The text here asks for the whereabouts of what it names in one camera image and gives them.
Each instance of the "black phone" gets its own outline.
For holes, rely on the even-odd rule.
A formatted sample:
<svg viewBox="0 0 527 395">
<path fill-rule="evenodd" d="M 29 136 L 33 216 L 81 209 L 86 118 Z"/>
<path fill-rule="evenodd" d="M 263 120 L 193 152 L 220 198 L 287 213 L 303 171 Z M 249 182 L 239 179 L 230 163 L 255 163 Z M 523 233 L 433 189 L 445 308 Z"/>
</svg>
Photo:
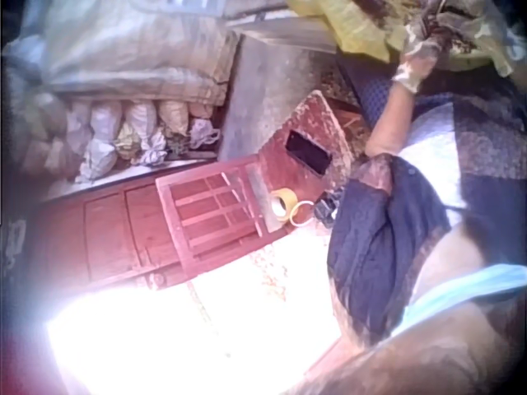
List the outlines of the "black phone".
<svg viewBox="0 0 527 395">
<path fill-rule="evenodd" d="M 326 173 L 332 160 L 332 156 L 324 148 L 294 130 L 289 132 L 286 151 L 319 176 Z"/>
</svg>

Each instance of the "person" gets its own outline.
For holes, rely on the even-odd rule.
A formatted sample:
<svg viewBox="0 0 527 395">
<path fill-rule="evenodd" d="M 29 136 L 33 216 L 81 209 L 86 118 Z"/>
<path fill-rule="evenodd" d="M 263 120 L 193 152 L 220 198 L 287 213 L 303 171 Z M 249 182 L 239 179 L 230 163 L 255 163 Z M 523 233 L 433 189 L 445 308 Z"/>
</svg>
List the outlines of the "person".
<svg viewBox="0 0 527 395">
<path fill-rule="evenodd" d="M 440 70 L 455 35 L 426 22 L 397 67 L 338 55 L 373 127 L 328 254 L 357 354 L 289 393 L 490 393 L 522 358 L 527 101 L 492 64 Z"/>
</svg>

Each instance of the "pile of sacks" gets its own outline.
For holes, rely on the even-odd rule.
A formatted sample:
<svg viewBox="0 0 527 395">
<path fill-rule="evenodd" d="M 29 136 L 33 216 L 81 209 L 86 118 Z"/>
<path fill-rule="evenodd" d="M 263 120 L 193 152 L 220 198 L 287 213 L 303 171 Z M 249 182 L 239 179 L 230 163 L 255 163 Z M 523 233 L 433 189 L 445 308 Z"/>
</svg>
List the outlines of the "pile of sacks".
<svg viewBox="0 0 527 395">
<path fill-rule="evenodd" d="M 194 146 L 219 137 L 205 120 L 212 116 L 211 105 L 172 100 L 66 103 L 49 92 L 33 91 L 25 106 L 30 142 L 22 170 L 77 183 L 103 177 L 119 157 L 131 165 L 160 165 L 167 155 L 167 140 L 188 137 L 189 125 L 198 130 L 191 131 Z M 198 118 L 193 121 L 199 121 L 198 126 L 190 124 L 189 114 Z"/>
</svg>

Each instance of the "glove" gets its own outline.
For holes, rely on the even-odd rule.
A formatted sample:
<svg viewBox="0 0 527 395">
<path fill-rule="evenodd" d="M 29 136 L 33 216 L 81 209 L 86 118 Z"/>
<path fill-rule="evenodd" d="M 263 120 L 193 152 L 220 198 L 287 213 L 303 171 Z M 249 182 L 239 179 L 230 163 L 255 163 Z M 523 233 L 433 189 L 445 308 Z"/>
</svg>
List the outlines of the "glove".
<svg viewBox="0 0 527 395">
<path fill-rule="evenodd" d="M 492 0 L 463 0 L 456 6 L 463 5 L 466 9 L 462 11 L 473 17 L 444 12 L 437 15 L 437 24 L 472 41 L 487 53 L 500 76 L 511 76 L 517 85 L 527 86 L 525 37 L 506 24 Z"/>
<path fill-rule="evenodd" d="M 430 2 L 420 16 L 405 26 L 408 37 L 392 80 L 399 82 L 414 94 L 418 92 L 421 82 L 430 75 L 439 57 L 450 49 L 451 31 L 438 26 L 435 21 L 442 3 Z"/>
</svg>

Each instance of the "tape roll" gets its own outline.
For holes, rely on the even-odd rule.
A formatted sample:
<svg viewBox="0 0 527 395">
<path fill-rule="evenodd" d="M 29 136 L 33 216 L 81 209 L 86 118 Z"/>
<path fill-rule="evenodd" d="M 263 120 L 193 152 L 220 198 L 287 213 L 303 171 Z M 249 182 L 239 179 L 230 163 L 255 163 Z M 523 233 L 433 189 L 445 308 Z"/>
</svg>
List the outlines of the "tape roll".
<svg viewBox="0 0 527 395">
<path fill-rule="evenodd" d="M 271 192 L 271 208 L 273 209 L 274 215 L 282 222 L 289 221 L 291 211 L 297 203 L 298 197 L 296 197 L 296 193 L 289 188 L 282 188 Z"/>
</svg>

